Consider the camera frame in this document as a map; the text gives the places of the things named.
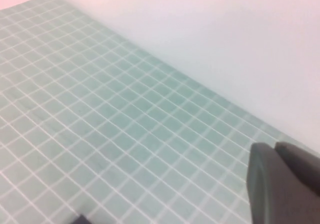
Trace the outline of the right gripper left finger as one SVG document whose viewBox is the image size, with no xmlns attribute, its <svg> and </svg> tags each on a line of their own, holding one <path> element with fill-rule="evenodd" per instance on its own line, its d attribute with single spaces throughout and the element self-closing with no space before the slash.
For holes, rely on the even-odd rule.
<svg viewBox="0 0 320 224">
<path fill-rule="evenodd" d="M 265 143 L 250 148 L 246 177 L 254 224 L 318 224 L 320 192 L 313 192 Z"/>
</svg>

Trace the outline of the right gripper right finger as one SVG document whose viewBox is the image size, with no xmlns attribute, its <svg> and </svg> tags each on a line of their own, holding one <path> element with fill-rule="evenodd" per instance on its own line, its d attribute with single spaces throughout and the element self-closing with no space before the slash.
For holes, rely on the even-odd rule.
<svg viewBox="0 0 320 224">
<path fill-rule="evenodd" d="M 313 192 L 320 191 L 319 157 L 287 142 L 277 142 L 274 149 L 305 186 Z"/>
</svg>

